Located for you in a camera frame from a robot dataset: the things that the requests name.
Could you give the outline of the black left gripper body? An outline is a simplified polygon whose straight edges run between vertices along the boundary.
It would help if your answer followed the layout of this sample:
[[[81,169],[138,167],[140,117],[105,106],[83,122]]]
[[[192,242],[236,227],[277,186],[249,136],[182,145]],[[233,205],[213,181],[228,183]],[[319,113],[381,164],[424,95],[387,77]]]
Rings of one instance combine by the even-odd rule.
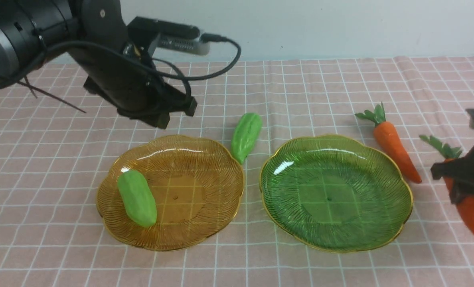
[[[128,30],[88,42],[71,48],[69,55],[88,75],[84,89],[115,106],[120,116],[166,129],[172,112],[195,114],[197,101],[188,81],[182,81],[184,92],[166,83],[156,74],[152,55],[133,43]]]

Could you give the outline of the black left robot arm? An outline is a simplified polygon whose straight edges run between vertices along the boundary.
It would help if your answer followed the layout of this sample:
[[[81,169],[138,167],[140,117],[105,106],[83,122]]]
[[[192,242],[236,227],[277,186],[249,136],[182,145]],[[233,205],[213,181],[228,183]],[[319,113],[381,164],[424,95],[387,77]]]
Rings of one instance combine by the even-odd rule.
[[[0,89],[67,53],[87,73],[84,89],[120,116],[166,129],[170,114],[193,116],[182,92],[159,76],[152,55],[168,35],[192,36],[183,24],[137,16],[124,22],[119,0],[0,0]]]

